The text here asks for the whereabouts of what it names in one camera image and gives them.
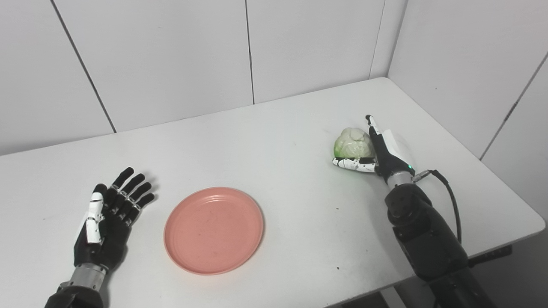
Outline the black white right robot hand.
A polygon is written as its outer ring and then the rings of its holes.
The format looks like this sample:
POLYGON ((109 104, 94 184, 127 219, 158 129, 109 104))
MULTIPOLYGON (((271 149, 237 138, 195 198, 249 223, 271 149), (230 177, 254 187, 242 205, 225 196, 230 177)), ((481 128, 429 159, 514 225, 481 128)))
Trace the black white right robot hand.
POLYGON ((415 176, 407 156, 401 152, 392 131, 381 131, 372 115, 365 116, 368 131, 346 128, 334 144, 332 163, 342 169, 375 173, 387 182, 397 173, 415 176))

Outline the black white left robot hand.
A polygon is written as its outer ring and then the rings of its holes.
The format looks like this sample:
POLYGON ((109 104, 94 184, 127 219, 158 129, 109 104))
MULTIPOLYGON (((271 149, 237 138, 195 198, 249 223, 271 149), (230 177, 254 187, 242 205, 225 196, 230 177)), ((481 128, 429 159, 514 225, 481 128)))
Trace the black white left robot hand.
POLYGON ((96 185, 74 244, 74 266, 115 269, 125 257, 133 224, 154 199, 152 184, 130 166, 111 185, 96 185))

